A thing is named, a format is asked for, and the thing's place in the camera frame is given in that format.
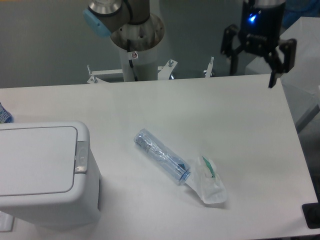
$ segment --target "blue led light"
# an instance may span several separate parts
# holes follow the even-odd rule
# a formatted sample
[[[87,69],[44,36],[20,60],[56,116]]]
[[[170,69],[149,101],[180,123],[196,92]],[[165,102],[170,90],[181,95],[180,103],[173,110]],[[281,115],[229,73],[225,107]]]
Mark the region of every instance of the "blue led light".
[[[255,20],[256,20],[256,17],[257,17],[257,15],[250,14],[249,21],[253,24],[255,22]]]

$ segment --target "black corner object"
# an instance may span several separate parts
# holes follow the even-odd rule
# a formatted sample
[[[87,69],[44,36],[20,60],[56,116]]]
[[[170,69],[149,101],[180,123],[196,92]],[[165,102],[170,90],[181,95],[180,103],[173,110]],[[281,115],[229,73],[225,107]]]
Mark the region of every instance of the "black corner object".
[[[320,229],[320,203],[303,204],[302,210],[308,228]]]
[[[267,8],[255,7],[255,1],[243,2],[241,28],[234,24],[224,30],[220,52],[230,61],[230,75],[237,71],[238,54],[242,51],[260,57],[269,64],[272,73],[269,88],[272,88],[283,73],[289,72],[295,65],[297,40],[280,40],[280,29],[285,11],[285,3]],[[233,49],[232,42],[238,36],[240,46]],[[276,47],[284,54],[282,63]]]

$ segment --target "robotic arm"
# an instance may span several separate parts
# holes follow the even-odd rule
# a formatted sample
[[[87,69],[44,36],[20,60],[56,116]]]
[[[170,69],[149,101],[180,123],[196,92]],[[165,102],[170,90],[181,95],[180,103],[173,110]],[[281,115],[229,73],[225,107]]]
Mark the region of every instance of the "robotic arm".
[[[231,60],[230,75],[237,71],[238,54],[242,51],[263,57],[272,72],[269,88],[283,73],[295,65],[297,40],[280,40],[280,28],[286,0],[244,0],[240,29],[232,24],[224,30],[220,52]],[[233,49],[232,42],[238,36],[240,46]],[[282,63],[276,47],[284,54]]]
[[[141,25],[150,17],[149,0],[91,0],[83,16],[100,37],[108,37],[125,24]]]

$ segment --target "blue joint cover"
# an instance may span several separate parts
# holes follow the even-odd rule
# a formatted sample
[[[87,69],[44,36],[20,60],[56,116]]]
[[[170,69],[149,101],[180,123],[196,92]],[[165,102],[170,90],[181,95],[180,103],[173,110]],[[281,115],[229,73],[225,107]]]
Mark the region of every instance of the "blue joint cover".
[[[83,16],[89,27],[99,36],[99,37],[109,37],[112,32],[88,9],[83,11]]]

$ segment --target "bolt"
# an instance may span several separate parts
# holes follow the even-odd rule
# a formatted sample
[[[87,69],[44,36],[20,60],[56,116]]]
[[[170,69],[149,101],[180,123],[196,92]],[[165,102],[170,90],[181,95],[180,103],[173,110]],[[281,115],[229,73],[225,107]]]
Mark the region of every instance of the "bolt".
[[[92,75],[92,72],[91,72],[91,70],[90,70],[90,66],[87,65],[86,67],[88,68],[89,75],[91,76],[91,75]]]
[[[93,77],[93,82],[94,82],[95,84],[97,84],[97,83],[98,83],[98,80],[96,79],[96,76],[93,75],[92,77]]]

